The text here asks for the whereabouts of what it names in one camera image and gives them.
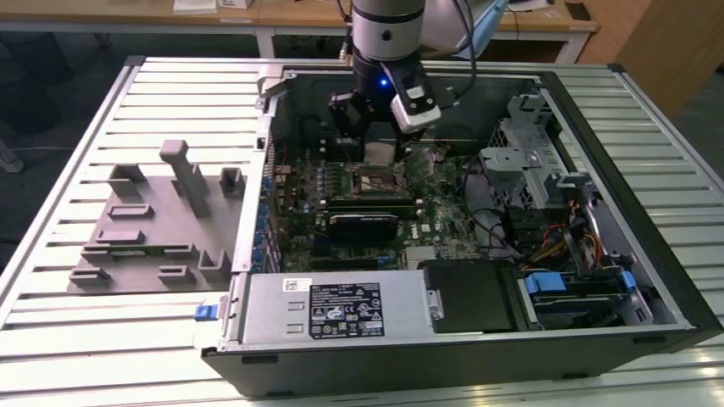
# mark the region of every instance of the barcode sticker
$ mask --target barcode sticker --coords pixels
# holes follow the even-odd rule
[[[310,285],[310,278],[285,278],[281,284],[281,291],[285,293],[308,293]]]

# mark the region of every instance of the paper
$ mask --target paper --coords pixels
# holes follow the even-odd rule
[[[173,14],[213,14],[216,0],[174,0]]]
[[[550,7],[548,0],[526,0],[522,3],[508,4],[508,8],[516,13],[518,11],[530,11],[546,7]]]

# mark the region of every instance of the white sticker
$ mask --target white sticker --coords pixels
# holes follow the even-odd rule
[[[281,280],[281,291],[288,292],[309,292],[312,285],[310,278],[285,278]]]
[[[220,19],[221,23],[250,24],[249,19]]]
[[[586,25],[572,25],[570,31],[596,31],[596,27],[590,27]]]

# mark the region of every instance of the floor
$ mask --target floor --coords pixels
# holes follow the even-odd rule
[[[62,122],[32,136],[17,136],[0,122],[0,138],[10,148],[44,148],[17,151],[25,161],[20,174],[0,171],[0,270],[9,261],[13,242],[21,239],[82,136],[96,109],[113,83],[128,55],[176,57],[257,57],[252,36],[113,35],[102,49],[90,34],[58,34],[74,79],[48,89],[61,110]],[[340,39],[274,38],[280,58],[336,58]],[[0,61],[6,59],[0,46]],[[4,72],[0,64],[0,77]],[[724,176],[724,75],[706,82],[674,123],[709,164]]]

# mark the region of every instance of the table leg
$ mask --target table leg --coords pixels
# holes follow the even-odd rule
[[[273,58],[273,27],[256,27],[253,34],[257,36],[258,56]]]
[[[12,150],[5,146],[2,140],[0,140],[0,168],[10,173],[20,172],[25,164],[14,155]]]
[[[556,64],[576,64],[589,36],[589,32],[570,33],[570,38],[565,42],[561,52],[557,54]]]
[[[110,47],[110,35],[108,33],[94,32],[93,37],[101,48]]]

